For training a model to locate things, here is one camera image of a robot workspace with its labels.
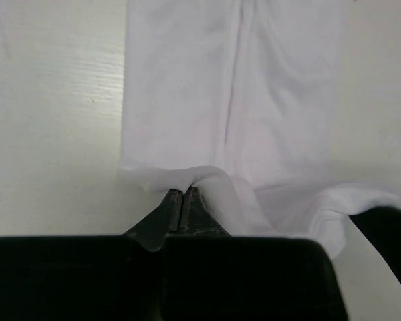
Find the white t shirt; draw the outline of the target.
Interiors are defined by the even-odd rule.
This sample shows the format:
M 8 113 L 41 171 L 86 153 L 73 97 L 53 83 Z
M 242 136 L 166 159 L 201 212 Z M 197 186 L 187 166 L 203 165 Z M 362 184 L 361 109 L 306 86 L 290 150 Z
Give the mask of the white t shirt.
M 401 195 L 328 179 L 343 1 L 129 1 L 120 171 L 233 236 L 308 238 Z

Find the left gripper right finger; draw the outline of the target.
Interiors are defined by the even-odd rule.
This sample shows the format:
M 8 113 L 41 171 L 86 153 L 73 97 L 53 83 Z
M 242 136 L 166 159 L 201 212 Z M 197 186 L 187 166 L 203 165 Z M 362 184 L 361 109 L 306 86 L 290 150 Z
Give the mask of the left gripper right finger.
M 231 237 L 197 188 L 161 250 L 164 320 L 346 320 L 325 249 L 308 239 Z

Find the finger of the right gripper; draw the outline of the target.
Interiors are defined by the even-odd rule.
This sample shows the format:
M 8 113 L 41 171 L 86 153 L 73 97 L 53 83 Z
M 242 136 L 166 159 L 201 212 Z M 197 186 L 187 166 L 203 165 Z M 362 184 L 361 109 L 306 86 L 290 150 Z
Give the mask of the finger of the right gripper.
M 401 210 L 375 207 L 350 220 L 388 264 L 401 284 Z

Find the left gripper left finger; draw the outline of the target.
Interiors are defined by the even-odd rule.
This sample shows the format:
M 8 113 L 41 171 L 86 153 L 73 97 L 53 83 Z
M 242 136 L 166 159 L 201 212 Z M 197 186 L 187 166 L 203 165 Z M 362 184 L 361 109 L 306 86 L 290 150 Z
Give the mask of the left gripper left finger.
M 160 249 L 183 194 L 121 235 L 0 237 L 0 320 L 139 320 L 161 283 Z

